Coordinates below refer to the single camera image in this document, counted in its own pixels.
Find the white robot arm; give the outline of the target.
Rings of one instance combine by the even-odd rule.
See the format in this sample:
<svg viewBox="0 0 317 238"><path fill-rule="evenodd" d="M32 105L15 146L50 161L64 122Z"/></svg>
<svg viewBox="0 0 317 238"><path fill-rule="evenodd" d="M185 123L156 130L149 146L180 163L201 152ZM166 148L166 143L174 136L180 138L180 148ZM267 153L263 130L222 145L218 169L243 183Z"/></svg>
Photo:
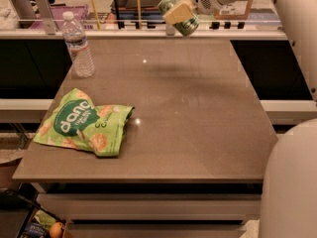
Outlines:
<svg viewBox="0 0 317 238"><path fill-rule="evenodd" d="M242 0L180 0L169 24ZM317 238L317 0L270 0L291 45L310 101L266 101L270 120L291 128L274 145L264 172L259 238Z"/></svg>

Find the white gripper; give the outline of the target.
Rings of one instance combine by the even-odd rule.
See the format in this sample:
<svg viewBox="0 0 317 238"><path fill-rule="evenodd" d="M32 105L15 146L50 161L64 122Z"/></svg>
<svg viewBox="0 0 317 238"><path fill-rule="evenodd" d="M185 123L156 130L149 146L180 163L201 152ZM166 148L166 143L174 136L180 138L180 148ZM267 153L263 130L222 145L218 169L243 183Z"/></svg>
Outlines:
<svg viewBox="0 0 317 238"><path fill-rule="evenodd" d="M168 24L174 25L193 18L195 9L200 14L211 15L222 6L221 0L180 0L176 3L167 1L162 5L165 10L162 17Z"/></svg>

